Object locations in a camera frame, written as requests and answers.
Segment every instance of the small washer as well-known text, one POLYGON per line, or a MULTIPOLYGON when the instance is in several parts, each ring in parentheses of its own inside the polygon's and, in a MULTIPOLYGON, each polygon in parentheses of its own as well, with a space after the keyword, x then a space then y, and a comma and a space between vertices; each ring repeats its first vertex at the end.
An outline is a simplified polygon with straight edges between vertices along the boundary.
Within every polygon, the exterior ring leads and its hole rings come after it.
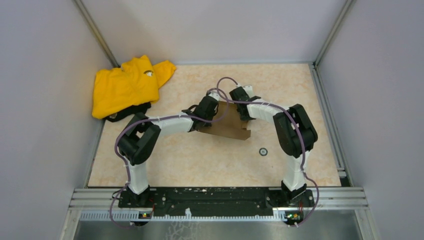
POLYGON ((260 154, 261 156, 266 156, 266 155, 268 154, 268 150, 267 150, 265 147, 261 147, 261 148, 259 149, 259 154, 260 154))

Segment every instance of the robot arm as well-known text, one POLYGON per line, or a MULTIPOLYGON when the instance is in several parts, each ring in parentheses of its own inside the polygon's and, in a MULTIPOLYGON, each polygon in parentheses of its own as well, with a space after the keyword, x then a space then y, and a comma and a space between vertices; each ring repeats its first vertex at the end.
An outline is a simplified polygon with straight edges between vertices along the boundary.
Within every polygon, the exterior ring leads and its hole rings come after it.
MULTIPOLYGON (((185 116, 212 120, 216 114, 218 100, 219 95, 211 92, 203 97, 194 111, 187 109, 180 112, 178 115, 182 117, 164 120, 159 118, 159 121, 145 122, 133 127, 122 136, 118 142, 118 148, 128 165, 131 177, 128 188, 135 198, 139 198, 149 187, 146 160, 152 154, 158 138, 175 133, 187 133, 210 125, 210 123, 185 116)), ((127 127, 143 119, 148 119, 148 117, 141 112, 136 113, 127 127)))
MULTIPOLYGON (((251 85, 239 86, 229 94, 235 101, 253 102, 237 104, 237 111, 242 120, 261 119, 275 125, 279 144, 288 156, 284 178, 281 181, 281 189, 289 203, 295 202, 296 198, 305 192, 307 185, 301 168, 302 148, 300 139, 294 126, 292 126, 292 122, 282 110, 268 105, 269 102, 255 96, 251 85)), ((314 143, 318 140, 317 132, 302 105, 296 104, 292 107, 283 108, 287 109, 293 117, 302 135, 306 150, 303 168, 306 169, 309 154, 314 143)))

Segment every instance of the brown cardboard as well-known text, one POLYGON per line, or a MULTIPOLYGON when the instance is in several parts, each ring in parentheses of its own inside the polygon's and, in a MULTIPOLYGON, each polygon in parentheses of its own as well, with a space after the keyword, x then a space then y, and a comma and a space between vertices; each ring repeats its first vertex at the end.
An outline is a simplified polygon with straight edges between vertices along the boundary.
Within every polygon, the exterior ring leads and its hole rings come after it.
MULTIPOLYGON (((225 101, 219 101, 218 112, 213 119, 221 117, 227 108, 225 101)), ((212 123, 212 126, 201 127, 198 131, 230 139, 246 140, 251 137, 251 131, 247 130, 248 121, 241 121, 237 107, 234 103, 229 104, 227 115, 220 121, 212 123)))

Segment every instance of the gray wall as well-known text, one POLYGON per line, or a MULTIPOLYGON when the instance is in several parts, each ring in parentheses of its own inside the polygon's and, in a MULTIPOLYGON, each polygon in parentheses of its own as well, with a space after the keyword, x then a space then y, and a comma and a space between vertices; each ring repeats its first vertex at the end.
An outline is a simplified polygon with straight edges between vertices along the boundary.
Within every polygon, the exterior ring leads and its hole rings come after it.
POLYGON ((110 65, 70 0, 1 1, 0 25, 0 239, 56 239, 100 127, 95 73, 110 65))
POLYGON ((382 239, 422 239, 424 1, 358 1, 320 72, 382 239))
POLYGON ((119 63, 315 60, 344 0, 84 0, 119 63))

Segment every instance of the yellow shirt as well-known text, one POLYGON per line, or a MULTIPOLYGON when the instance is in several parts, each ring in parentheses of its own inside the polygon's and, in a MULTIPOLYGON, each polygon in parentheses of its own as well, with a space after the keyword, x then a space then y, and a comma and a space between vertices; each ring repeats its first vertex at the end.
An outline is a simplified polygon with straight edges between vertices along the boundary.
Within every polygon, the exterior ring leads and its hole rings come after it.
POLYGON ((159 88, 176 69, 168 60, 152 66, 144 55, 123 63, 121 68, 98 71, 94 82, 92 116, 102 119, 132 105, 158 101, 159 88))

